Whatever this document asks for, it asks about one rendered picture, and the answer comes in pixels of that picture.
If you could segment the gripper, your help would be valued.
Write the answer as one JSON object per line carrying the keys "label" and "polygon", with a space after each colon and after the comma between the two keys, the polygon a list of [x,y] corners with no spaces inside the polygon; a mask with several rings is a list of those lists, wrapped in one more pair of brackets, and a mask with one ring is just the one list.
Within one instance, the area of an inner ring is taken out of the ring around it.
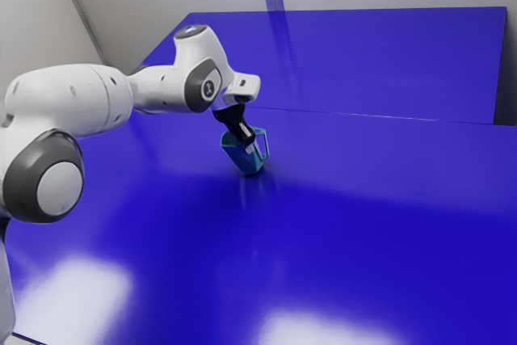
{"label": "gripper", "polygon": [[246,105],[244,103],[238,103],[221,110],[213,111],[212,114],[218,122],[224,124],[226,127],[235,128],[234,136],[239,144],[248,154],[252,154],[254,152],[256,134],[244,119],[245,110]]}

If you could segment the teal faceted mug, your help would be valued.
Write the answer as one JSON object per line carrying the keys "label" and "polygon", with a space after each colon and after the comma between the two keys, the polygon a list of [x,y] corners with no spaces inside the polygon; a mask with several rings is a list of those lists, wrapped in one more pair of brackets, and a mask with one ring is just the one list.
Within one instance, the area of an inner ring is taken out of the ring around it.
{"label": "teal faceted mug", "polygon": [[269,147],[265,129],[257,127],[253,127],[252,129],[255,132],[255,140],[247,148],[243,147],[230,131],[226,131],[221,136],[221,148],[245,176],[259,173],[263,167],[263,163],[269,158]]}

